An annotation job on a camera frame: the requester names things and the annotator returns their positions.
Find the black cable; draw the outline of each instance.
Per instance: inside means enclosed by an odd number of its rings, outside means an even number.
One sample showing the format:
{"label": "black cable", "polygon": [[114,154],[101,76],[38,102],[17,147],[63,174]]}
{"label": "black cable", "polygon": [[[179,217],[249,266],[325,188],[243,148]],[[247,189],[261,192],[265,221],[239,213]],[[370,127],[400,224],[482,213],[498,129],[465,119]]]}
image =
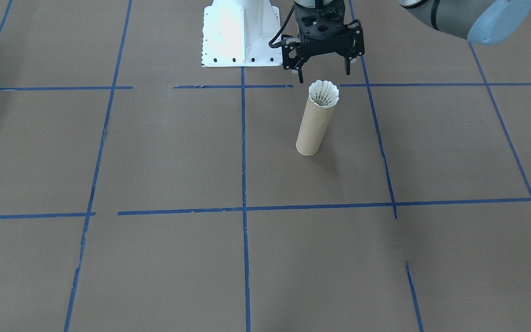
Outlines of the black cable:
{"label": "black cable", "polygon": [[286,25],[288,25],[288,21],[290,21],[290,17],[292,16],[292,13],[295,11],[295,6],[292,5],[292,8],[290,9],[290,12],[288,13],[288,17],[286,17],[286,21],[284,21],[284,24],[282,24],[282,27],[280,28],[280,31],[278,31],[278,33],[276,33],[276,36],[270,40],[270,42],[268,43],[268,45],[271,47],[271,48],[278,48],[278,47],[282,47],[282,44],[280,45],[274,45],[274,42],[276,41],[276,39],[278,39],[278,37],[282,34],[282,31],[284,31],[284,29],[286,28]]}

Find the cardboard tube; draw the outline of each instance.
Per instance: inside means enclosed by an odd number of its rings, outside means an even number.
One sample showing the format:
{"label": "cardboard tube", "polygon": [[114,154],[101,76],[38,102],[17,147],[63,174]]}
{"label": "cardboard tube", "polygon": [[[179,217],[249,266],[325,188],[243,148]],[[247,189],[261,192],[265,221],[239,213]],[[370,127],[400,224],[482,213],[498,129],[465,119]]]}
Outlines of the cardboard tube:
{"label": "cardboard tube", "polygon": [[317,153],[338,100],[339,90],[329,81],[317,80],[308,88],[308,99],[296,140],[296,149],[301,155]]}

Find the white shuttlecock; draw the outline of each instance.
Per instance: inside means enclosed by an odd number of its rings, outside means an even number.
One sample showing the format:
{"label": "white shuttlecock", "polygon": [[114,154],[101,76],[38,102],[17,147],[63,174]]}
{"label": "white shuttlecock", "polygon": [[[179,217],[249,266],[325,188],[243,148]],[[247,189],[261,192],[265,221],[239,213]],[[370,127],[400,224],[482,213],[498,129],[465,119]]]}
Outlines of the white shuttlecock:
{"label": "white shuttlecock", "polygon": [[308,97],[319,107],[333,107],[339,100],[339,89],[332,82],[317,80],[308,87]]}

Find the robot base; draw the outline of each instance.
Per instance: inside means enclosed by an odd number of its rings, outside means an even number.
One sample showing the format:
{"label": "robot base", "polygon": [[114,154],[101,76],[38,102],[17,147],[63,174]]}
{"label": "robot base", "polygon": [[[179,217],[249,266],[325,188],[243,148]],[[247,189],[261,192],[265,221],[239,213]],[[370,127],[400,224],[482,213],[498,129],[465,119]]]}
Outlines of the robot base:
{"label": "robot base", "polygon": [[204,9],[203,67],[282,65],[268,42],[280,29],[280,10],[269,0],[214,0]]}

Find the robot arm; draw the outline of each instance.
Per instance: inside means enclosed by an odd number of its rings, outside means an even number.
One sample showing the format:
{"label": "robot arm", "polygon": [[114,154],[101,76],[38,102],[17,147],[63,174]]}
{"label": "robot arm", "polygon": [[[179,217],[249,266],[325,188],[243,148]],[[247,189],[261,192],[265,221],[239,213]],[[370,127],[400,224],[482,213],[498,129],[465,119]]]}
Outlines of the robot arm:
{"label": "robot arm", "polygon": [[[464,38],[472,43],[493,45],[508,38],[531,10],[531,0],[397,0],[419,21],[435,30]],[[295,13],[298,36],[282,35]],[[295,0],[282,28],[269,43],[282,47],[285,70],[299,74],[310,57],[337,53],[350,63],[364,54],[362,25],[359,20],[344,24],[344,0]]]}
{"label": "robot arm", "polygon": [[[295,12],[298,36],[282,35],[275,42]],[[359,20],[344,24],[343,0],[295,0],[282,28],[270,42],[271,48],[282,47],[282,66],[293,70],[303,83],[302,67],[316,55],[337,53],[344,58],[345,72],[350,75],[350,64],[364,54],[364,38]]]}

